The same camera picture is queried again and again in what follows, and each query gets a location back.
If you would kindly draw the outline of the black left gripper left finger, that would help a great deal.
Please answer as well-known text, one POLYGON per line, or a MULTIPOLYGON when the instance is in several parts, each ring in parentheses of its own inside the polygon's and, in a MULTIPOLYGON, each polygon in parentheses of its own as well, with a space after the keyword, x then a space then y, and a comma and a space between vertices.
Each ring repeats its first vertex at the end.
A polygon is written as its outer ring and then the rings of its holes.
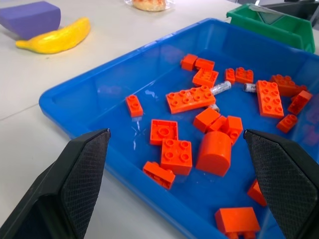
POLYGON ((110 130, 72 139, 0 227, 0 239, 84 239, 102 183, 110 130))

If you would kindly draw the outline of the orange two-stud brick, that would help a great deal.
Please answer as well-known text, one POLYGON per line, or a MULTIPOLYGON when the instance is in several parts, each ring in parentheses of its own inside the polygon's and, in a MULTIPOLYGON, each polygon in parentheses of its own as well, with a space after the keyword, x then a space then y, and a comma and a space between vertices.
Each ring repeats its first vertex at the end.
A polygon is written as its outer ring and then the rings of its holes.
POLYGON ((231 85, 233 85, 235 83, 236 79, 235 79, 234 69, 232 69, 232 68, 225 69, 224 80, 229 81, 231 83, 231 85))
POLYGON ((126 104, 129 109, 131 117, 141 117, 143 115, 143 108, 136 95, 127 96, 126 104))
POLYGON ((286 115, 277 125, 276 127, 284 132, 288 133, 298 122, 298 118, 293 114, 286 115))

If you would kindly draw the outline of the orange eight-stud flat plate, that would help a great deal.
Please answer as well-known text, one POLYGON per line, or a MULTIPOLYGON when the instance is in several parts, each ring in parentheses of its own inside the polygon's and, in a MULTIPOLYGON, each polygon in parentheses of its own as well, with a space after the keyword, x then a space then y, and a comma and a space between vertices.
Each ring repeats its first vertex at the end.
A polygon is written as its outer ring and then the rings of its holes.
POLYGON ((215 96, 207 86, 195 87, 166 95, 172 114, 181 113, 216 103, 215 96))

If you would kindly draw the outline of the bread in clear wrapper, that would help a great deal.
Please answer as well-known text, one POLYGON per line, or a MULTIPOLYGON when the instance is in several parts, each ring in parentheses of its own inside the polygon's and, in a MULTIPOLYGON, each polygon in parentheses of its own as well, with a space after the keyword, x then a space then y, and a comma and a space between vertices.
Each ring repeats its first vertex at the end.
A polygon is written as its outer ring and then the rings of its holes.
POLYGON ((124 0, 124 3, 147 12, 161 12, 175 5, 175 0, 124 0))

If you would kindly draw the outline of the green plastic bin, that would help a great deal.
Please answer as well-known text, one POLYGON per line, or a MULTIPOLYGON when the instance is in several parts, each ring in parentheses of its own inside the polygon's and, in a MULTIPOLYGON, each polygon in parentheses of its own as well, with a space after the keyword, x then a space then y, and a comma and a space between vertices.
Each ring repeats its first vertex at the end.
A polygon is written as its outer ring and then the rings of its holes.
POLYGON ((310 21, 263 6, 246 3, 226 13, 230 23, 291 47, 315 53, 310 21))

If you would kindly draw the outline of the orange rounded arch block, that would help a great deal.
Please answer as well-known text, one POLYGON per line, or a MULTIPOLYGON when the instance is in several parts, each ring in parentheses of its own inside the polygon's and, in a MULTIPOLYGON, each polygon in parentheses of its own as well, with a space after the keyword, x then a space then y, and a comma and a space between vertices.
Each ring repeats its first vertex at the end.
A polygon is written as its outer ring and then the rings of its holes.
POLYGON ((203 137, 195 168, 217 176, 225 176, 231 166, 230 137, 220 131, 211 131, 203 137))

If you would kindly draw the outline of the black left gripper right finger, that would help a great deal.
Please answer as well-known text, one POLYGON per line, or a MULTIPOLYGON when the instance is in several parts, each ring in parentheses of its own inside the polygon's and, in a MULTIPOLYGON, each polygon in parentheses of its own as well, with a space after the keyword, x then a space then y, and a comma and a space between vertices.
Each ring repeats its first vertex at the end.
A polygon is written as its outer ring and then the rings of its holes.
POLYGON ((286 239, 319 239, 319 164, 296 142, 247 129, 260 190, 286 239))

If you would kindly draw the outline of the orange eight-stud brick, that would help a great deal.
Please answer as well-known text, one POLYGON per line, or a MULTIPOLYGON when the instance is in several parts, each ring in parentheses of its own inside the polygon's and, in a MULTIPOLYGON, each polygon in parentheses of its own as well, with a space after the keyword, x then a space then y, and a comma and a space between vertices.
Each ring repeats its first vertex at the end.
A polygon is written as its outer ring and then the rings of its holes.
POLYGON ((277 83, 279 94, 284 97, 294 97, 301 91, 307 91, 305 85, 297 85, 290 76, 282 76, 280 74, 273 75, 270 82, 277 83))
POLYGON ((277 83, 259 80, 256 83, 256 92, 261 116, 277 119, 284 117, 277 83))

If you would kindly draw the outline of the purple foam block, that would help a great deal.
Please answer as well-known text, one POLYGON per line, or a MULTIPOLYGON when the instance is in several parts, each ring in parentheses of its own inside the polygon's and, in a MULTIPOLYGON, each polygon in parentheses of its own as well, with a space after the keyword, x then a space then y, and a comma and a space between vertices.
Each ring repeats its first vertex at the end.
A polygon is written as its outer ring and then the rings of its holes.
POLYGON ((57 30, 60 22, 60 8, 46 1, 0 8, 0 25, 26 40, 57 30))

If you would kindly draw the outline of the yellow toy banana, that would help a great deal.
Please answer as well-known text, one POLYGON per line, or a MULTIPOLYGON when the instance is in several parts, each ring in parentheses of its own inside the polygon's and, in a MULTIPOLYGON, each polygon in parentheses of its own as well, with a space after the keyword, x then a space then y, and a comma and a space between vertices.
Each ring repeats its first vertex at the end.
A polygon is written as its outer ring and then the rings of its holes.
POLYGON ((74 23, 55 31, 38 35, 30 40, 19 40, 15 46, 40 54, 55 54, 74 48, 90 33, 89 18, 82 17, 74 23))

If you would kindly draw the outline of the blue plastic tray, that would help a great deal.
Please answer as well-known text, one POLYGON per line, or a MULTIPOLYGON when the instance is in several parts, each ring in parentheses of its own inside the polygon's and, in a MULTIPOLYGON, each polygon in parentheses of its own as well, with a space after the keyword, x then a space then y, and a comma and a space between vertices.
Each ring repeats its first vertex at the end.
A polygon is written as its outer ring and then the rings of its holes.
POLYGON ((285 239, 270 210, 247 195, 255 172, 242 136, 232 147, 224 177, 192 169, 166 190, 142 171, 147 161, 160 161, 161 147, 150 144, 152 119, 176 121, 179 139, 191 142, 192 159, 197 159, 203 133, 193 120, 200 109, 173 115, 166 100, 169 93, 193 87, 194 72, 180 66, 186 54, 214 61, 217 82, 225 69, 243 67, 254 72, 255 80, 280 74, 305 85, 313 96, 285 137, 319 162, 319 56, 212 18, 46 91, 40 108, 70 138, 109 128, 106 169, 188 238, 226 239, 216 227, 217 210, 252 207, 261 227, 258 239, 285 239), (131 117, 129 95, 138 97, 141 117, 131 117))

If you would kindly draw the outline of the orange four-stud brick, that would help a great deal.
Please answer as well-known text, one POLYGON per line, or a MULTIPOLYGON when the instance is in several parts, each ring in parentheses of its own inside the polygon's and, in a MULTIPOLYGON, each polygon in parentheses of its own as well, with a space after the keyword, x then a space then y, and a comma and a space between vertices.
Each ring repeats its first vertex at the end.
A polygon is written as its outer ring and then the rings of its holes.
POLYGON ((152 119, 150 144, 161 145, 164 139, 178 140, 178 124, 176 121, 152 119))
POLYGON ((243 67, 238 67, 235 70, 235 80, 239 83, 253 84, 254 72, 252 70, 245 70, 243 67))
POLYGON ((163 169, 171 170, 175 175, 189 175, 192 169, 191 142, 164 139, 161 147, 160 166, 163 169))
POLYGON ((213 88, 219 73, 217 71, 210 71, 199 69, 194 75, 192 82, 197 86, 207 86, 213 88))

